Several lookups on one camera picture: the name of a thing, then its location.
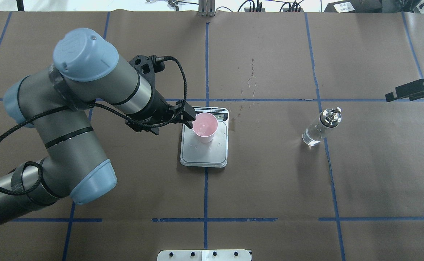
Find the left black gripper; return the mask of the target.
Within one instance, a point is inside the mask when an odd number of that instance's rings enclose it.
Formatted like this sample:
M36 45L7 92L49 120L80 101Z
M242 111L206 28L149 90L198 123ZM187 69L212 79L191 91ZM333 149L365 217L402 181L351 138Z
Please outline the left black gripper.
M146 108L127 116L132 120L141 122L141 124L150 126L141 126L126 120L125 124L135 132L145 131L159 135L158 125L182 123L187 128L192 129L193 122L196 119L196 111L184 99L177 101L175 105L170 105L158 91L155 91L152 101Z

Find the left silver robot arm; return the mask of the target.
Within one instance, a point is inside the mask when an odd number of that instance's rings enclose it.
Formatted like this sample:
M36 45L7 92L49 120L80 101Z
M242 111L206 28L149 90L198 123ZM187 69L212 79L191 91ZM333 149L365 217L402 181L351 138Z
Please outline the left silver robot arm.
M117 184L86 110L99 107L125 120L135 132L159 134L159 128L181 123L192 128L195 109L187 93L174 105L155 88L155 73L172 56L137 55L126 61L94 30L77 28L58 41L53 63L26 76L3 97L16 126L0 143L22 127L35 128L48 156L24 162L0 178L0 225L70 197L77 205L90 203Z

